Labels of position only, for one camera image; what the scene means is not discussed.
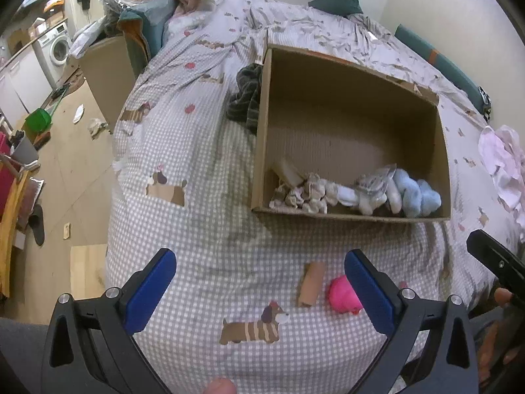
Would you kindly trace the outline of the operator left thumb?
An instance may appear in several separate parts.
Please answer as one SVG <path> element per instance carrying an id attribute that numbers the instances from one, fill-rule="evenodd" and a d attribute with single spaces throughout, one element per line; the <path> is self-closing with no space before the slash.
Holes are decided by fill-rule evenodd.
<path id="1" fill-rule="evenodd" d="M 237 394 L 236 385 L 229 379 L 218 378 L 208 383 L 203 394 Z"/>

